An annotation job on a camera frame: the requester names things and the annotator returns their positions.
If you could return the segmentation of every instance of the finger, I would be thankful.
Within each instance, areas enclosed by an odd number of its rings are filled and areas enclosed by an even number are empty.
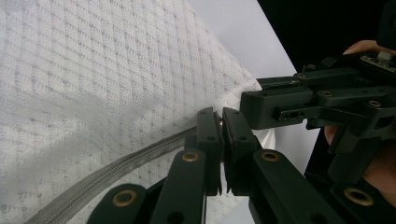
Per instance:
[[[326,137],[327,143],[332,144],[335,133],[337,132],[337,126],[326,126],[324,127],[324,136]]]
[[[367,51],[375,51],[375,52],[387,51],[387,52],[396,53],[395,50],[386,49],[378,46],[374,40],[361,40],[353,44],[351,47],[349,47],[349,49],[347,49],[344,52],[344,54],[363,53]]]

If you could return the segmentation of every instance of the brass insert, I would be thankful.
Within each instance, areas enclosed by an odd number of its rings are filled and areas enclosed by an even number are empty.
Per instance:
[[[199,156],[195,152],[186,152],[181,158],[183,159],[183,161],[198,161]]]
[[[347,188],[344,189],[344,194],[350,201],[363,206],[371,206],[374,203],[373,197],[361,189]]]
[[[129,204],[134,203],[136,197],[137,197],[136,191],[132,189],[126,189],[114,195],[113,203],[117,207],[125,207],[128,206]]]
[[[327,97],[332,96],[332,94],[329,91],[324,91],[322,94]]]
[[[263,152],[262,159],[265,161],[279,161],[279,156],[275,152]]]
[[[372,105],[374,107],[380,107],[381,104],[378,101],[369,101],[369,105]]]
[[[299,73],[299,74],[297,74],[297,77],[299,77],[299,78],[305,78],[306,76],[305,76],[304,74],[302,74],[302,73]]]

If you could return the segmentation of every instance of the human hand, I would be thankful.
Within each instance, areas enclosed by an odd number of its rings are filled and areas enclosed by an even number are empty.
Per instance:
[[[359,41],[349,47],[344,54],[366,51],[387,51],[396,54],[395,50],[378,46],[374,40]],[[325,127],[324,133],[329,144],[332,143],[336,131],[336,126]],[[396,207],[396,140],[388,140],[381,145],[363,178]]]
[[[353,44],[351,47],[349,47],[344,54],[352,54],[352,53],[363,53],[363,52],[368,52],[368,51],[375,51],[375,52],[380,52],[380,51],[386,51],[390,53],[395,53],[396,50],[392,49],[386,49],[383,47],[380,47],[376,44],[375,40],[361,40]]]

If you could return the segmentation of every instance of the black background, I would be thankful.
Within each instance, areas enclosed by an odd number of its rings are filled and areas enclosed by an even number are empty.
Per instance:
[[[388,0],[259,0],[294,67],[340,55],[375,39]]]

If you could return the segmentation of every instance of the screw hole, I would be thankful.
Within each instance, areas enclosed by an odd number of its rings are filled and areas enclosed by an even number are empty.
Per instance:
[[[324,91],[322,94],[327,97],[332,96],[332,94],[329,91]]]
[[[319,212],[309,214],[309,219],[315,224],[327,224],[327,218]]]
[[[279,157],[275,154],[275,152],[263,152],[262,159],[265,161],[278,161]]]
[[[380,107],[381,104],[378,101],[369,101],[369,105],[372,105],[374,107]]]
[[[134,203],[136,196],[136,192],[132,189],[120,191],[116,195],[114,195],[113,204],[117,207],[128,206],[129,204]]]
[[[167,221],[169,224],[182,224],[184,221],[184,216],[180,212],[173,212],[168,215]]]

